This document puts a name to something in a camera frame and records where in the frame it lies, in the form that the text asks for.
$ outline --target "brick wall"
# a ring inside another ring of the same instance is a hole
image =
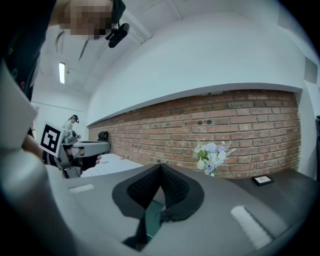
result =
[[[143,165],[195,169],[197,141],[232,141],[237,150],[221,177],[242,178],[299,165],[301,127],[295,95],[234,90],[175,99],[124,113],[89,127],[89,139],[109,132],[111,152]]]

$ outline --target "white ceiling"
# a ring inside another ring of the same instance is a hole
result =
[[[59,28],[56,26],[48,29],[41,52],[41,76],[50,77],[51,80],[59,83],[59,63],[63,62],[66,64],[67,71],[65,86],[90,94],[121,56],[152,38],[158,30],[191,16],[232,12],[233,2],[241,0],[123,1],[127,9],[120,23],[129,23],[131,29],[129,35],[115,48],[107,47],[108,42],[105,39],[89,41],[79,61],[85,41],[65,35],[56,47],[55,41]]]

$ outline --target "ceiling light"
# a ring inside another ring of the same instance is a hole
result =
[[[59,63],[59,75],[60,75],[61,84],[65,84],[65,67],[66,67],[66,64],[62,62]]]

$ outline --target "white table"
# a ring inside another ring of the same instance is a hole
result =
[[[81,177],[114,174],[143,166],[116,154],[103,154],[100,164],[84,171]]]

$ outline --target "white wall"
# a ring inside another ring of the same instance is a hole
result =
[[[234,13],[198,16],[173,23],[118,61],[91,97],[87,124],[221,84],[268,83],[298,91],[303,77],[304,55],[283,33],[270,36]]]
[[[314,123],[320,101],[315,89],[320,79],[310,85],[304,74],[305,56],[319,65],[318,55],[305,38],[278,25],[276,1],[234,2],[237,14],[184,19],[126,54],[91,96],[87,124],[201,93],[253,88],[296,92],[302,133],[299,172],[315,178]]]
[[[85,123],[89,96],[67,87],[63,88],[49,77],[39,76],[34,86],[31,104],[39,107],[35,133],[43,128],[46,121],[62,127],[72,115],[77,115],[79,123],[75,123],[73,129],[81,135],[82,141],[87,140],[89,131]]]

